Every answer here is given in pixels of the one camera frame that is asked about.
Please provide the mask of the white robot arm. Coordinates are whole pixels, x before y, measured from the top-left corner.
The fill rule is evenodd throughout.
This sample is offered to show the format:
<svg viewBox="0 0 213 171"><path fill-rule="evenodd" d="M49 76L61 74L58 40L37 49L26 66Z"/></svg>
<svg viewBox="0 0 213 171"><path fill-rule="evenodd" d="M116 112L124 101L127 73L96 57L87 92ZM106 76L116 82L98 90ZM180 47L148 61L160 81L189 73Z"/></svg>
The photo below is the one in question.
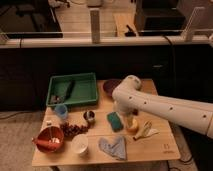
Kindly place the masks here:
<svg viewBox="0 0 213 171"><path fill-rule="evenodd" d="M141 80L129 75L113 90L119 112L124 115L134 109L148 112L213 139L213 103L144 93L141 87Z"/></svg>

